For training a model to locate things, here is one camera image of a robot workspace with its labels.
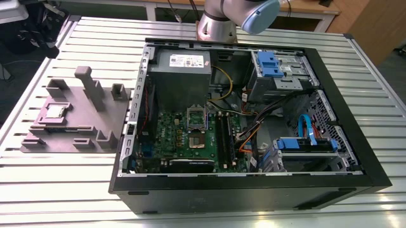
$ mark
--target open computer tower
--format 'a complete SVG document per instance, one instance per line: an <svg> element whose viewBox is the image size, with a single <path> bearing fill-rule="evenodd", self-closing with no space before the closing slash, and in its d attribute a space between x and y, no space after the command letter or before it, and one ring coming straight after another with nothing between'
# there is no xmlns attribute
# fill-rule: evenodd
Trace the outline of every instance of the open computer tower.
<svg viewBox="0 0 406 228"><path fill-rule="evenodd" d="M319 209L391 183L315 49L147 39L110 192L135 213Z"/></svg>

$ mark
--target ram slot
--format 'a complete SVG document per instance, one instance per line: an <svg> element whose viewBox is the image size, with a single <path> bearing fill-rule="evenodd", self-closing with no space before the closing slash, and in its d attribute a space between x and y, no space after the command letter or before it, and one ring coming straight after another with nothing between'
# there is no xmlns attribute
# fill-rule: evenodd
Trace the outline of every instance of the ram slot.
<svg viewBox="0 0 406 228"><path fill-rule="evenodd" d="M234 160L234 145L233 145L234 142L231 142L233 129L231 129L229 113L222 116L222 130L223 130L226 164L231 165Z"/></svg>
<svg viewBox="0 0 406 228"><path fill-rule="evenodd" d="M223 138L223 124L222 124L222 113L219 112L215 114L215 140L217 140L217 157L218 157L218 163L219 167L223 168L225 164L227 164L226 161L226 143Z"/></svg>
<svg viewBox="0 0 406 228"><path fill-rule="evenodd" d="M233 164L233 161L235 160L235 150L234 150L234 136L233 136L233 126L231 126L231 120L230 115L227 113L226 116L227 121L227 142L229 142L229 156L230 156L230 163Z"/></svg>

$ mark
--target yellow cable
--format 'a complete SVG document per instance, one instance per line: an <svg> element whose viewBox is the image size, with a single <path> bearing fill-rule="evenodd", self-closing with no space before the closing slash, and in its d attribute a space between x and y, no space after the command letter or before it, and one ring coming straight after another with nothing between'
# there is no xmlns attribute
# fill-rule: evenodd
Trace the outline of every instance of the yellow cable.
<svg viewBox="0 0 406 228"><path fill-rule="evenodd" d="M241 145L239 151L242 151L243 146L247 144L249 140L253 138L253 136L258 132L258 130L259 130L259 127L255 129L255 131L253 132L253 134L250 135L250 137L247 138L247 140Z"/></svg>
<svg viewBox="0 0 406 228"><path fill-rule="evenodd" d="M213 67L223 72L223 74L227 76L229 81L230 81L230 90L229 90L227 94L225 96L219 97L219 98L209 99L209 101L219 101L219 100L225 99L231 94L231 91L233 91L233 80L231 80L230 75L226 73L226 71L222 68L219 68L217 66L213 66Z"/></svg>

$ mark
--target green circuit board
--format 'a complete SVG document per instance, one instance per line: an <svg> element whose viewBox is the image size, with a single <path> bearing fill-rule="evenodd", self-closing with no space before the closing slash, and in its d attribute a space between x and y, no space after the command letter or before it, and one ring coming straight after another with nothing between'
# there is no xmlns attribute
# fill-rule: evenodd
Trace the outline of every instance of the green circuit board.
<svg viewBox="0 0 406 228"><path fill-rule="evenodd" d="M187 130L187 112L160 112L156 129L156 141L154 144L155 158L209 159L215 161L217 172L246 172L246 160L238 159L234 166L225 168L218 162L217 151L217 122L215 114L207 114L207 130ZM191 116L195 123L199 118ZM238 115L230 114L233 134L241 132L241 120Z"/></svg>

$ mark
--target slotted aluminum table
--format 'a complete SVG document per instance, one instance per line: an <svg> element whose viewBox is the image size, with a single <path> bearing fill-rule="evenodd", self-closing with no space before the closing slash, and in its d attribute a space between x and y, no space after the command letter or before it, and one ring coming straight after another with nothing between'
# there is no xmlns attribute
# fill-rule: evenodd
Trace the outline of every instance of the slotted aluminum table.
<svg viewBox="0 0 406 228"><path fill-rule="evenodd" d="M75 68L91 66L103 87L123 83L134 88L146 37L195 39L195 25L102 18L68 22L58 59L46 59L0 130L0 226L399 228L406 224L406 108L358 44L339 34L267 30L253 36L238 30L238 40L318 49L391 178L393 187L377 194L301 212L135 215L107 192L114 154L22 153L20 142L48 96L48 81L63 78L68 85L79 85Z"/></svg>

